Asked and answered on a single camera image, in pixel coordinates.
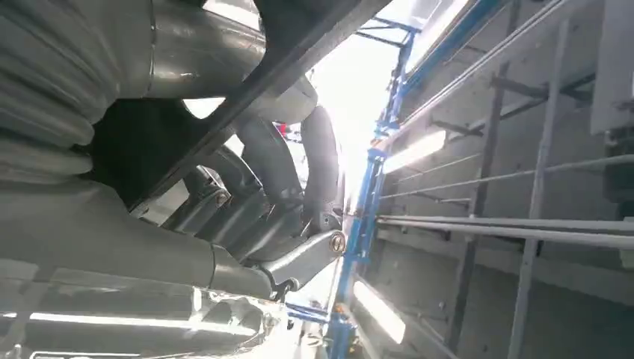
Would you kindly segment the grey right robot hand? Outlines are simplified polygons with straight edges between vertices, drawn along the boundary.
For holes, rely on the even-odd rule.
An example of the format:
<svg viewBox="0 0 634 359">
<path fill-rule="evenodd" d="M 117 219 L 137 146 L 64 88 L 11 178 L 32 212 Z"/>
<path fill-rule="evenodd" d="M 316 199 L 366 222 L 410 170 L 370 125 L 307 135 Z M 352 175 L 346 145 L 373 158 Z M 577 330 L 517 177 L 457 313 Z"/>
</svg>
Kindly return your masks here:
<svg viewBox="0 0 634 359">
<path fill-rule="evenodd" d="M 3 1 L 1 356 L 256 354 L 346 249 L 307 70 L 381 1 Z"/>
</svg>

